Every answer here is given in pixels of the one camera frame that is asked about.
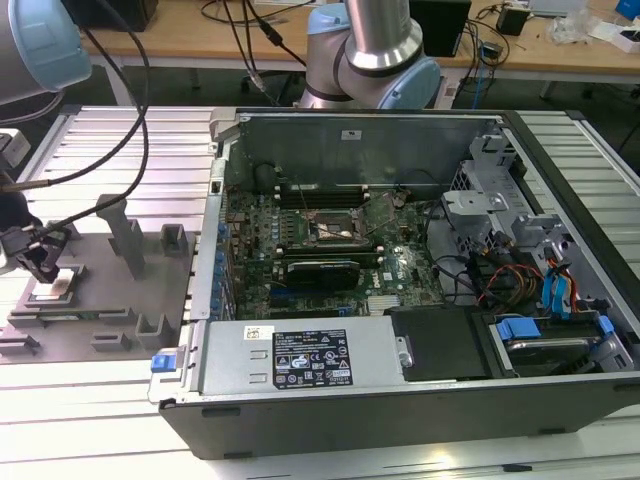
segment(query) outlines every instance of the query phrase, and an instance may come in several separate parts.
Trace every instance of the floor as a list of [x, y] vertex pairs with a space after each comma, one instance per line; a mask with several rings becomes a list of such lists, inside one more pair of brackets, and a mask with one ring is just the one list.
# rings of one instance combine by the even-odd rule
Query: floor
[[[130, 68], [126, 71], [136, 91], [143, 85], [143, 71]], [[243, 73], [231, 70], [201, 70], [202, 87], [191, 88], [190, 77], [184, 69], [152, 69], [151, 104], [152, 105], [260, 105], [268, 106], [269, 101], [253, 86], [249, 93], [240, 91], [240, 80]], [[284, 77], [268, 79], [267, 83], [273, 96], [277, 96], [284, 82]], [[590, 98], [585, 98], [585, 89], [591, 88]], [[293, 86], [283, 98], [283, 105], [300, 98], [302, 82]], [[469, 85], [468, 92], [463, 91], [456, 100], [455, 108], [471, 108], [475, 96], [475, 86]], [[629, 129], [640, 120], [640, 101], [632, 100], [629, 92], [632, 85], [589, 86], [578, 83], [561, 83], [554, 90], [549, 100], [539, 97], [542, 82], [515, 80], [497, 80], [486, 95], [483, 95], [480, 108], [486, 109], [518, 109], [518, 110], [578, 110], [596, 127], [603, 137], [617, 148]], [[46, 104], [47, 98], [27, 101], [26, 108], [37, 109]], [[94, 68], [93, 76], [67, 90], [63, 101], [66, 104], [113, 105], [114, 99], [109, 88], [105, 72], [100, 67]], [[25, 106], [0, 109], [0, 118], [8, 118], [24, 113]], [[55, 112], [28, 125], [19, 125], [36, 145], [46, 133], [48, 126], [55, 118]], [[622, 152], [623, 158], [640, 171], [640, 131], [628, 142]]]

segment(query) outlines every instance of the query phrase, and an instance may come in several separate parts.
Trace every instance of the plastic bag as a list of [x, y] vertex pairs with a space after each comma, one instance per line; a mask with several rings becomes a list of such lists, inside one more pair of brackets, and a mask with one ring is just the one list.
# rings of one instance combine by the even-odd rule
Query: plastic bag
[[569, 12], [565, 18], [554, 18], [547, 27], [547, 36], [556, 45], [564, 43], [591, 42], [589, 32], [595, 28], [600, 19], [589, 13], [589, 10]]

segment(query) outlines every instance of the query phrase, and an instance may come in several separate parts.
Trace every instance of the warning label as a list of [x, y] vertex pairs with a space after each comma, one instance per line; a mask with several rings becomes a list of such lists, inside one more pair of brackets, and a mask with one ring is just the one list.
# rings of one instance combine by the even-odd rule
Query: warning label
[[280, 390], [353, 385], [347, 332], [274, 332], [273, 379]]

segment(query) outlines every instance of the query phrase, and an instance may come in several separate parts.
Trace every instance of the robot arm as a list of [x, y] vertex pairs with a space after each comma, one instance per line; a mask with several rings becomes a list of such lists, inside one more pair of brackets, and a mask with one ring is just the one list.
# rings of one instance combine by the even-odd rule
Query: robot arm
[[[59, 92], [91, 75], [89, 54], [60, 0], [0, 0], [0, 61], [5, 74], [0, 105]], [[0, 131], [0, 182], [29, 145], [17, 130]], [[58, 275], [56, 262], [69, 239], [63, 229], [34, 241], [42, 222], [21, 193], [0, 194], [0, 274], [22, 267], [42, 283]]]
[[[311, 13], [301, 106], [424, 107], [440, 69], [423, 53], [422, 31], [409, 16], [408, 0], [346, 1], [346, 8], [330, 4]], [[91, 74], [89, 55], [60, 0], [0, 0], [0, 45], [4, 71], [11, 72], [3, 77], [0, 105], [58, 92]], [[0, 156], [3, 148], [9, 153], [9, 145], [0, 144]], [[0, 164], [0, 174], [4, 169]], [[70, 233], [63, 229], [39, 238], [42, 223], [27, 206], [21, 193], [0, 194], [0, 274], [20, 266], [52, 283]]]
[[346, 0], [309, 17], [302, 108], [424, 108], [440, 68], [423, 52], [408, 0]]

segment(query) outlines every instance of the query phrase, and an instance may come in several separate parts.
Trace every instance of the motherboard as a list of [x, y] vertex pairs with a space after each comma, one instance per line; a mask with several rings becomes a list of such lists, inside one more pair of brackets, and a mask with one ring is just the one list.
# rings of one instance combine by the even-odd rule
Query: motherboard
[[406, 190], [227, 193], [237, 320], [381, 315], [443, 302]]

